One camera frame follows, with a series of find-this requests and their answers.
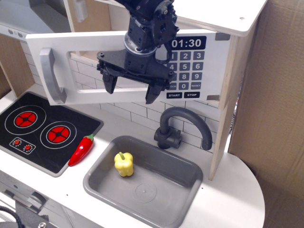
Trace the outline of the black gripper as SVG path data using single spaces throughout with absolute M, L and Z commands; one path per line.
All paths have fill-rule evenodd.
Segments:
M 97 69 L 103 75 L 108 93 L 114 92 L 117 79 L 124 77 L 148 84 L 145 97 L 147 105 L 152 104 L 172 81 L 173 71 L 157 60 L 155 54 L 136 55 L 124 50 L 102 51 L 97 53 Z

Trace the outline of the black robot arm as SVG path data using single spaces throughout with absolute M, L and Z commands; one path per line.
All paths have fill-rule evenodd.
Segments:
M 105 89 L 112 94 L 117 79 L 124 77 L 148 84 L 146 103 L 169 89 L 174 72 L 166 67 L 172 57 L 170 42 L 179 31 L 171 0 L 121 0 L 130 13 L 124 50 L 99 52 L 97 70 Z

